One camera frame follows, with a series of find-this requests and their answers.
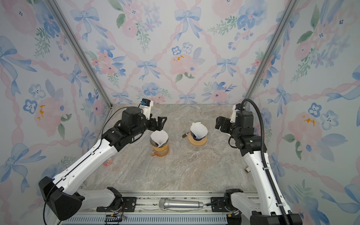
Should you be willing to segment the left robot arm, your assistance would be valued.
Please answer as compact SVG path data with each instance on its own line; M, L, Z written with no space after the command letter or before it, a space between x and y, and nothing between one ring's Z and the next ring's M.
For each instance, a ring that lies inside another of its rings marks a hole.
M108 129L95 145L70 167L55 175L42 178L38 183L45 205L60 221L90 208L106 208L119 211L124 206L122 194L114 187L83 191L80 185L105 161L120 152L128 144L141 138L146 131L161 131L166 117L142 118L139 124L126 126L118 121Z

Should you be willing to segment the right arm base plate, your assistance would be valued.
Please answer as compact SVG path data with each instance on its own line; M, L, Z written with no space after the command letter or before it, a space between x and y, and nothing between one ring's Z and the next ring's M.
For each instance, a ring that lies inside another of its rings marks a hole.
M212 212L232 212L235 210L231 200L225 197L211 197L210 207Z

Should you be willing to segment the blue glass dripper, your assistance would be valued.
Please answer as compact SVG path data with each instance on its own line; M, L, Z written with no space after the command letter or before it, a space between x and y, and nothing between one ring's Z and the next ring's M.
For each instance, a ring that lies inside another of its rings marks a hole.
M205 137L203 137L203 138L198 138L198 137L196 137L196 135L194 135L194 134L192 134L191 135L192 136L192 138L195 140L195 141L197 141L197 142L199 142L199 141L201 141L201 140L203 140Z

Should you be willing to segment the orange glass carafe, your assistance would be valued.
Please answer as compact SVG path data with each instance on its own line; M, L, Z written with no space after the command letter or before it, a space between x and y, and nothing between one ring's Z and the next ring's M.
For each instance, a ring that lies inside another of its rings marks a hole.
M163 147L155 147L153 146L153 151L151 153L152 156L163 157L169 152L168 144L165 144Z

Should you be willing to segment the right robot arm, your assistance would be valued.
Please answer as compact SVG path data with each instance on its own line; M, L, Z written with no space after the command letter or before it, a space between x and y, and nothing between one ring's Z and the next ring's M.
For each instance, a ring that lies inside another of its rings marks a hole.
M232 117L217 117L215 128L235 140L251 170L260 203L241 192L230 194L230 205L241 212L252 225L301 225L299 214L293 213L275 181L264 139L254 134L252 112L235 110Z

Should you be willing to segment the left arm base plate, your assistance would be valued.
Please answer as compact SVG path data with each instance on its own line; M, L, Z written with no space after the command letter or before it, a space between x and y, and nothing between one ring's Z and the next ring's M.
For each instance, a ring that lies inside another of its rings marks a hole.
M135 212L136 203L136 197L122 197L122 199L115 199L108 207L97 207L96 212Z

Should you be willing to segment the white paper coffee filter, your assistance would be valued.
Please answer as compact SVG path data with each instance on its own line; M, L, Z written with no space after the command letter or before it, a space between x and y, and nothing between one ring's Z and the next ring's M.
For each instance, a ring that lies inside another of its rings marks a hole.
M168 133L164 130L154 131L150 136L150 143L153 147L162 148L168 142Z

